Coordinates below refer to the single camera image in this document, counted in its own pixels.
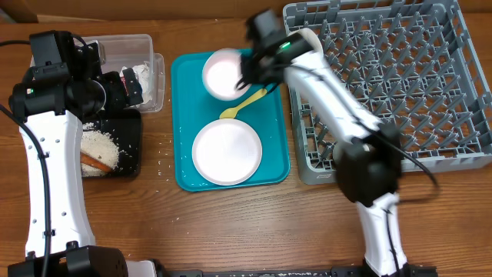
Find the orange carrot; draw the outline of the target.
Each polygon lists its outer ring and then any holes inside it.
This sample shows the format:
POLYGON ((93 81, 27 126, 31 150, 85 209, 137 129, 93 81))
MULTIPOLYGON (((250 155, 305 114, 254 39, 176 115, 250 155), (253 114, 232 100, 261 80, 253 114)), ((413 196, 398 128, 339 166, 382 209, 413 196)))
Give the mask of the orange carrot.
POLYGON ((92 158, 91 156, 85 154, 84 152, 81 153, 81 163, 84 165, 89 165, 93 168, 99 169, 103 172, 111 172, 112 171, 111 167, 98 161, 97 159, 92 158))

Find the red snack wrapper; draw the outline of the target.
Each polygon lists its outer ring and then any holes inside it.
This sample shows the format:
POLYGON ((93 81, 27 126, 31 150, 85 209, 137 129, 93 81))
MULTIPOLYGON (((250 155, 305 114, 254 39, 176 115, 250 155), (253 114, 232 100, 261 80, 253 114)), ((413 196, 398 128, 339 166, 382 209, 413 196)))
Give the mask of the red snack wrapper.
POLYGON ((121 79, 121 83, 125 87, 125 91, 128 91, 127 86, 126 86, 126 82, 125 82, 125 77, 120 77, 120 79, 121 79))

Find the white tissue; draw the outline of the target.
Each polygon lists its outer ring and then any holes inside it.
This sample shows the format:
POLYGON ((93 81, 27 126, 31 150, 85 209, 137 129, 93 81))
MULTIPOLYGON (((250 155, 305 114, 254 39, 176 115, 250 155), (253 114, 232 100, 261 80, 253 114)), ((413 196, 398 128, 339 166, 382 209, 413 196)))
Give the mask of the white tissue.
POLYGON ((150 69, 149 69, 149 61, 144 61, 143 64, 135 65, 132 67, 132 70, 136 74, 136 79, 141 85, 142 88, 142 105, 148 104, 153 98, 151 95, 150 89, 150 69))

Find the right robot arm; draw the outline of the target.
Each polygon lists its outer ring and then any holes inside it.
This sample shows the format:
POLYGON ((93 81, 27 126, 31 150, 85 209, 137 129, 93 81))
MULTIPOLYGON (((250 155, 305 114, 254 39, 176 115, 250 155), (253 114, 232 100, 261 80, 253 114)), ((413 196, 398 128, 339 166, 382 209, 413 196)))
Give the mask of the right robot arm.
POLYGON ((237 86, 286 84, 312 105, 335 138, 335 178, 357 206, 365 253, 360 266, 332 268, 331 276, 436 276, 434 267, 411 265, 404 254, 397 218, 402 204, 398 180, 402 161, 400 131, 382 122, 347 90, 309 28, 286 33, 275 13, 264 10, 247 21, 252 52, 241 57, 237 86))

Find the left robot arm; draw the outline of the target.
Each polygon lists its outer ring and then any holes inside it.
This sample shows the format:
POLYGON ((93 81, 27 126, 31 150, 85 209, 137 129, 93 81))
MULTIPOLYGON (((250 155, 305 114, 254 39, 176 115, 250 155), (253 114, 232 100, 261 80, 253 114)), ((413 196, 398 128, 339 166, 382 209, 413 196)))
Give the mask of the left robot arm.
POLYGON ((155 259, 128 261, 96 245, 81 176, 83 120, 142 101, 131 69, 101 70, 96 43, 67 31, 30 35, 35 64, 2 112, 18 125, 28 161, 30 227, 25 260, 10 276, 163 276, 155 259))

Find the pink bowl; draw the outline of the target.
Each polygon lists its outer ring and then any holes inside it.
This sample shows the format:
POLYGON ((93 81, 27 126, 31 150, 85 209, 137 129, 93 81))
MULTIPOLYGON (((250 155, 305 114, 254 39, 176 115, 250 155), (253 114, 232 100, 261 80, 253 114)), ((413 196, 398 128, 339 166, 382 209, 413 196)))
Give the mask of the pink bowl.
POLYGON ((232 48, 214 52, 202 70, 205 88, 210 95, 222 101, 236 100, 250 88, 249 85, 243 89, 236 88, 241 77, 241 53, 232 48))

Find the yellow plastic spoon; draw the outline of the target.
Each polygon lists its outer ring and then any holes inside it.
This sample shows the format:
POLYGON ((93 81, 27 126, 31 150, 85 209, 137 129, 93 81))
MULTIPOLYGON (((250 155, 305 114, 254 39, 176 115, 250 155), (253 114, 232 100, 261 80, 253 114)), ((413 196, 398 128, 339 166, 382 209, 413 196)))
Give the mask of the yellow plastic spoon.
POLYGON ((245 99, 241 104, 227 108, 224 110, 220 115, 219 119, 233 119, 237 116, 237 114, 246 106, 256 102, 257 100, 263 98, 267 94, 267 90, 265 88, 257 90, 253 95, 249 96, 247 99, 245 99))

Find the white round plate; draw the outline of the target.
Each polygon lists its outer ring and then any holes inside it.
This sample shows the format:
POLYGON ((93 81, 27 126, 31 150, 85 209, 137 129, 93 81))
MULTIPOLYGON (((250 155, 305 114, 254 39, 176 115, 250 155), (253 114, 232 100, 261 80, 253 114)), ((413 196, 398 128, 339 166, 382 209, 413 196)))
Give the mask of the white round plate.
POLYGON ((221 186, 238 185, 259 168, 261 140, 247 123, 218 119, 203 127, 194 139, 191 157, 198 173, 221 186))

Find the white bowl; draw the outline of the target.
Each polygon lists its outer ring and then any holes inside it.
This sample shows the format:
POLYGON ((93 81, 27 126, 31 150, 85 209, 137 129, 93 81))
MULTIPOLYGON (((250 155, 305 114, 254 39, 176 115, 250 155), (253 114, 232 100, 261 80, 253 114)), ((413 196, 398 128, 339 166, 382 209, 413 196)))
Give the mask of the white bowl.
POLYGON ((312 29, 302 28, 298 30, 298 33, 312 46, 316 52, 324 52, 320 39, 312 29))

